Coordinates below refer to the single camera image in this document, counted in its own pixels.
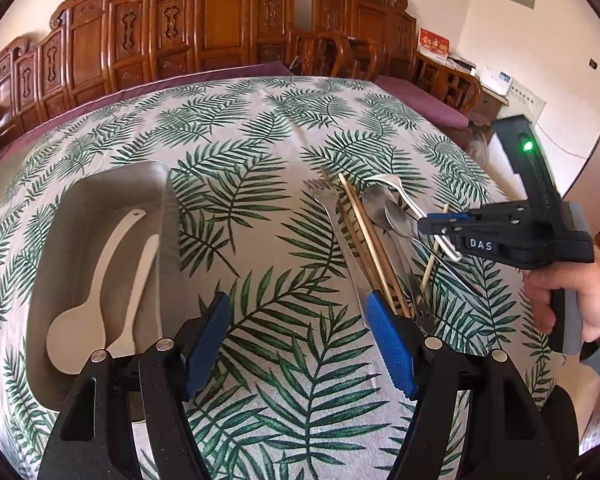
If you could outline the light bamboo chopstick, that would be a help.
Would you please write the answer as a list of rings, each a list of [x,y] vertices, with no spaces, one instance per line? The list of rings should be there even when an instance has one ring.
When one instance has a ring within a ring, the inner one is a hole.
[[[355,219],[358,222],[358,230],[362,233],[367,252],[370,255],[370,261],[373,263],[373,283],[379,285],[382,296],[384,296],[391,311],[394,314],[402,315],[405,309],[402,290],[396,281],[396,274],[391,269],[384,248],[381,247],[372,222],[370,222],[370,218],[368,218],[354,186],[342,172],[338,174],[338,179],[348,196]]]

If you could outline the small white plastic utensil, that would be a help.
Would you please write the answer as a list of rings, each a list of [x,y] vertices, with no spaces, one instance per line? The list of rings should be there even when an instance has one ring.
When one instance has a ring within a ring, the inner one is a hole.
[[[107,348],[107,351],[113,358],[132,356],[135,353],[133,326],[151,267],[154,264],[158,252],[159,238],[159,234],[152,234],[148,237],[142,253],[140,254],[140,261],[138,262],[135,272],[122,332]]]

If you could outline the red sign card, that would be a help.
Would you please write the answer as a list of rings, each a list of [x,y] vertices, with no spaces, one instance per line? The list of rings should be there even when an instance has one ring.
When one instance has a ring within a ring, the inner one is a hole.
[[[449,55],[450,42],[431,30],[420,28],[418,32],[418,50],[433,58],[445,60]]]

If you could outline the silver metal fork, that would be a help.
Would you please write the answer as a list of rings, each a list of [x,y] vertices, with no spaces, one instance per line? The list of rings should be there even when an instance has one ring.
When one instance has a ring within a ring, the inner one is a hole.
[[[355,259],[346,237],[343,235],[342,229],[340,229],[338,222],[338,192],[330,183],[321,179],[304,180],[303,184],[306,186],[306,189],[309,191],[312,198],[323,207],[327,214],[330,225],[332,226],[332,232],[334,232],[343,260],[347,265],[356,302],[360,308],[362,322],[364,326],[367,327],[366,299],[370,293],[370,284],[368,284],[367,278],[364,275],[358,260]]]

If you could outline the thin light chopstick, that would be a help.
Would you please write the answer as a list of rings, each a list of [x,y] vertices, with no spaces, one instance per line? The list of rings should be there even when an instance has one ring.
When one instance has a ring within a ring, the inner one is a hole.
[[[430,278],[431,278],[432,271],[434,270],[434,265],[436,264],[438,250],[439,250],[439,242],[437,242],[435,240],[434,244],[432,245],[432,248],[430,250],[430,255],[429,255],[429,259],[427,262],[425,272],[424,272],[424,274],[422,274],[422,280],[420,281],[420,291],[422,292],[422,296],[424,297],[424,299],[426,299],[426,295],[427,295],[426,290],[427,290],[427,286],[428,286]]]

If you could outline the purple seat cushion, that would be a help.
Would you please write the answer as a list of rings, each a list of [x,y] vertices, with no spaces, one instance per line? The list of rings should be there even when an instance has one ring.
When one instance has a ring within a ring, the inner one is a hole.
[[[20,148],[24,148],[37,141],[43,134],[48,133],[53,128],[61,126],[71,119],[76,119],[80,115],[99,110],[107,105],[117,104],[126,99],[137,98],[153,91],[175,88],[183,84],[200,84],[201,82],[264,76],[293,76],[294,79],[299,79],[299,76],[294,76],[287,67],[283,66],[282,62],[273,62],[222,68],[222,70],[207,70],[206,72],[173,76],[165,80],[141,84],[138,87],[120,90],[114,94],[110,94],[110,96],[103,96],[93,102],[80,105],[73,110],[49,119],[47,122],[43,122],[42,125],[26,132],[17,140],[8,142],[4,148],[0,148],[0,162],[4,158],[15,154]],[[465,115],[407,80],[389,76],[378,76],[374,84],[411,107],[412,110],[436,127],[459,129],[468,126],[468,118]]]

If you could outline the grey rectangular utensil tray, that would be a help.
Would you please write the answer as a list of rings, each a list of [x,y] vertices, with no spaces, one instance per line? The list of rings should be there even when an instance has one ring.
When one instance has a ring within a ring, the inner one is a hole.
[[[178,200],[162,162],[83,178],[46,237],[27,326],[27,378],[58,411],[99,349],[132,356],[198,315],[180,269]]]

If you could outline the leaf-print tablecloth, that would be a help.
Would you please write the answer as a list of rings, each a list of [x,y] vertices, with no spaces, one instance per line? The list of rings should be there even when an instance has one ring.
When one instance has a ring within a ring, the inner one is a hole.
[[[450,139],[368,82],[260,77],[186,84],[51,128],[6,166],[0,198],[0,450],[33,479],[56,419],[34,392],[29,325],[42,249],[71,185],[156,160],[178,200],[181,307],[234,310],[187,412],[217,479],[382,479],[413,404],[393,387],[306,181],[396,174],[419,207],[503,193]]]

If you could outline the large white plastic spoon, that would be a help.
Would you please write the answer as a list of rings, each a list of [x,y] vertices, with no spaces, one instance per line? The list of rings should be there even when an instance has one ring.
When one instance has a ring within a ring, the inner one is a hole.
[[[50,362],[61,373],[79,374],[92,352],[104,348],[106,328],[100,306],[102,284],[118,246],[145,216],[146,211],[135,208],[120,220],[100,252],[84,303],[61,312],[50,324],[46,351]]]

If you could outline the carved wooden bench backrest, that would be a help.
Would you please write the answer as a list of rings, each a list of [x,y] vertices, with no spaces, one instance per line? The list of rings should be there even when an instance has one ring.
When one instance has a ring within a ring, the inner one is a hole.
[[[295,30],[304,32],[294,24],[294,0],[65,0],[41,41],[18,37],[0,51],[0,146],[141,84],[286,65]],[[312,0],[306,32],[329,30],[380,44],[380,74],[411,73],[417,26],[407,0]]]

